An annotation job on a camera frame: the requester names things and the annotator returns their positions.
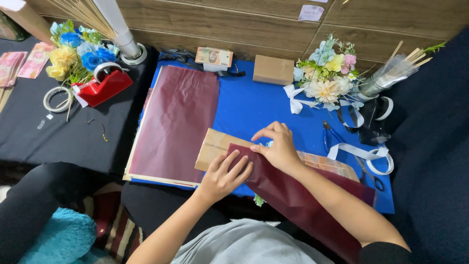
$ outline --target black pants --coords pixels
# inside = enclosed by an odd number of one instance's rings
[[[126,183],[122,189],[121,203],[129,212],[132,221],[142,228],[146,237],[176,212],[192,194],[193,191],[185,191],[176,187]],[[224,225],[229,223],[230,219],[240,218],[251,218],[260,221],[281,221],[277,226],[279,229],[319,250],[336,264],[345,263],[343,259],[321,242],[308,235],[290,221],[287,221],[268,204],[264,204],[259,208],[255,205],[252,198],[240,198],[233,195],[227,196],[209,208],[189,232],[184,244],[196,238],[201,232],[210,227]]]
[[[0,263],[17,263],[52,214],[106,185],[104,174],[71,163],[48,163],[28,172],[0,203]]]

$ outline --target red tape dispenser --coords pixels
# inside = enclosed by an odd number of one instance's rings
[[[91,107],[99,105],[134,83],[122,67],[114,62],[98,65],[93,75],[93,79],[85,84],[72,83],[76,94]]]

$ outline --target scissors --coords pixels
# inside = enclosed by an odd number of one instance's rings
[[[363,158],[359,158],[356,155],[354,155],[354,157],[355,157],[356,161],[358,162],[358,164],[360,165],[360,167],[362,168],[362,177],[360,178],[360,183],[366,185],[365,177],[366,177],[366,174],[368,174],[368,176],[373,181],[376,189],[381,191],[381,192],[384,192],[384,190],[386,188],[384,187],[383,181],[380,180],[378,177],[375,177],[373,174],[370,173],[370,171],[368,171],[368,169],[365,166],[365,160]]]
[[[324,137],[324,150],[329,153],[331,147],[329,146],[329,134],[333,135],[339,143],[345,143],[345,140],[327,123],[323,120],[323,137]]]

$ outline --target pink flower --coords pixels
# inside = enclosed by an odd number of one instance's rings
[[[344,64],[342,65],[340,72],[342,74],[347,74],[348,69],[355,70],[355,63],[356,63],[355,55],[351,55],[351,54],[344,55]]]

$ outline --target flower bouquet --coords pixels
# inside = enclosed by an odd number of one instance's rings
[[[343,44],[334,39],[332,33],[311,54],[308,60],[298,60],[294,71],[296,86],[303,89],[307,97],[316,100],[310,106],[323,104],[329,111],[339,109],[339,99],[350,101],[359,109],[363,103],[358,102],[351,94],[358,92],[359,73],[355,69],[356,52],[354,44]]]
[[[73,22],[54,22],[51,40],[57,49],[49,53],[52,66],[46,68],[49,77],[63,82],[87,83],[93,78],[94,69],[105,62],[115,62],[119,49],[102,43],[102,35],[94,29],[82,26],[77,30]]]

